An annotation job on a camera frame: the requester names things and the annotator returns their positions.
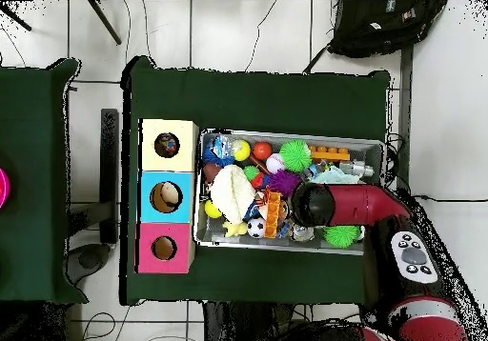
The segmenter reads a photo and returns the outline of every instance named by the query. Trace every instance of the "circular hole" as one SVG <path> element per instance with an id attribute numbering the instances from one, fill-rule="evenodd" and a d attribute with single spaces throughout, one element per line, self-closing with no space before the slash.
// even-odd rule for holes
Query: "circular hole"
<path id="1" fill-rule="evenodd" d="M 152 242 L 151 249 L 159 260 L 171 260 L 176 254 L 176 243 L 169 236 L 161 236 Z"/>
<path id="2" fill-rule="evenodd" d="M 154 140 L 154 150 L 159 156 L 170 159 L 179 151 L 178 138 L 170 132 L 160 133 Z"/>
<path id="3" fill-rule="evenodd" d="M 171 181 L 157 183 L 149 196 L 152 207 L 159 212 L 175 212 L 183 201 L 183 192 Z"/>

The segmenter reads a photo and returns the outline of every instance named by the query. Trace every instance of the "green spiky ball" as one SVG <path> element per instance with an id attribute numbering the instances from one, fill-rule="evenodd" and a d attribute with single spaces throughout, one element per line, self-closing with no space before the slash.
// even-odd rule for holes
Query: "green spiky ball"
<path id="1" fill-rule="evenodd" d="M 327 227 L 322 230 L 324 240 L 331 246 L 339 249 L 347 249 L 351 246 L 361 233 L 360 227 L 337 226 Z"/>
<path id="2" fill-rule="evenodd" d="M 244 174 L 246 174 L 248 181 L 251 181 L 259 174 L 259 169 L 256 166 L 246 166 Z"/>
<path id="3" fill-rule="evenodd" d="M 301 139 L 294 139 L 281 147 L 279 154 L 283 158 L 285 168 L 300 173 L 312 164 L 309 147 Z"/>

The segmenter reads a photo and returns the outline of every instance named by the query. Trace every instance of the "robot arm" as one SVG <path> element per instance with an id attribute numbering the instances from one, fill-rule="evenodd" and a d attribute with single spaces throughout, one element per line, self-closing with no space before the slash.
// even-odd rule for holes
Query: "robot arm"
<path id="1" fill-rule="evenodd" d="M 291 209 L 304 227 L 364 225 L 368 325 L 397 341 L 468 341 L 407 208 L 371 185 L 304 183 Z"/>

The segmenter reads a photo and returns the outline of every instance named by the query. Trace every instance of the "green tablecloth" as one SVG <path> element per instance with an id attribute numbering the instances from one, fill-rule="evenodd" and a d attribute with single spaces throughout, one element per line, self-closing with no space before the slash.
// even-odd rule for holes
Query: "green tablecloth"
<path id="1" fill-rule="evenodd" d="M 66 213 L 64 92 L 75 60 L 46 70 L 0 68 L 0 300 L 83 302 L 63 269 Z"/>
<path id="2" fill-rule="evenodd" d="M 192 120 L 203 128 L 384 140 L 388 72 L 370 76 L 157 70 L 136 57 L 124 70 L 121 302 L 205 299 L 361 303 L 361 257 L 198 247 L 189 274 L 136 274 L 137 119 Z"/>

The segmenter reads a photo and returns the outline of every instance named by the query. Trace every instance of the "blue box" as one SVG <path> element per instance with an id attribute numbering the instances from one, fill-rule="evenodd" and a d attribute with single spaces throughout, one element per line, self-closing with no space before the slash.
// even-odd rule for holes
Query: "blue box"
<path id="1" fill-rule="evenodd" d="M 158 183 L 171 182 L 183 194 L 180 205 L 172 212 L 160 212 L 151 204 L 153 187 Z M 173 171 L 142 171 L 141 177 L 141 222 L 192 223 L 193 173 Z"/>

